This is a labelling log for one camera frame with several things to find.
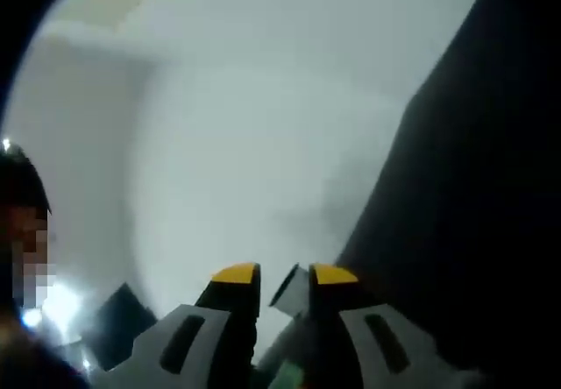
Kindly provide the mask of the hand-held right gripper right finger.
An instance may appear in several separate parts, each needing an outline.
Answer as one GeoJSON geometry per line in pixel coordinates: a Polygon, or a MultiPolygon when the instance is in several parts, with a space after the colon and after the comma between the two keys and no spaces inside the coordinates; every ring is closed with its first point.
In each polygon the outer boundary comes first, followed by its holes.
{"type": "Polygon", "coordinates": [[[482,373],[446,360],[428,331],[340,266],[309,267],[310,388],[480,388],[482,373]]]}

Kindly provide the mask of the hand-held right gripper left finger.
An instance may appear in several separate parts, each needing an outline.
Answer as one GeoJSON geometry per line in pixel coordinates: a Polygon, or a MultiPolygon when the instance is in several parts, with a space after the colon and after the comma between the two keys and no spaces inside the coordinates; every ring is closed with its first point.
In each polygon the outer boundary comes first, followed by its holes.
{"type": "Polygon", "coordinates": [[[181,304],[136,336],[126,358],[92,376],[95,388],[248,388],[257,339],[261,268],[214,273],[193,304],[181,304]]]}

